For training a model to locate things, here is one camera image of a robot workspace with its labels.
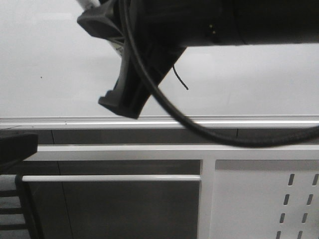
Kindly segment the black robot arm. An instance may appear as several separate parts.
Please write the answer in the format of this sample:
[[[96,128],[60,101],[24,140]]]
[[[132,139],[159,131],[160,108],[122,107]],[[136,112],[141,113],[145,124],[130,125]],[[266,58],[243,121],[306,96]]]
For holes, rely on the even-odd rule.
[[[129,11],[137,48],[156,84],[187,47],[319,40],[316,0],[131,0]],[[125,43],[119,2],[103,0],[77,22],[91,36],[123,49],[118,80],[99,104],[117,115],[138,118],[150,92]]]

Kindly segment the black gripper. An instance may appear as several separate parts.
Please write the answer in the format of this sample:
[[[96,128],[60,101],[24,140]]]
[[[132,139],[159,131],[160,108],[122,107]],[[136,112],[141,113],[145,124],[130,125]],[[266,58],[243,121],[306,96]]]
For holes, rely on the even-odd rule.
[[[158,85],[185,51],[184,47],[234,45],[233,2],[230,0],[127,0],[134,42]],[[92,37],[124,44],[119,1],[106,0],[84,11],[77,23]],[[137,119],[151,96],[124,44],[120,74],[98,103],[111,112]]]

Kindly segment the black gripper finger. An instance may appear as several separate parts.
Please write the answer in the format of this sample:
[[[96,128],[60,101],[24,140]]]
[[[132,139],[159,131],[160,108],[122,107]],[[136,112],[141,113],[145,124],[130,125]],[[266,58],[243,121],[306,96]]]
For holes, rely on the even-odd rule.
[[[0,136],[0,173],[4,174],[12,167],[37,153],[38,135],[8,134]]]

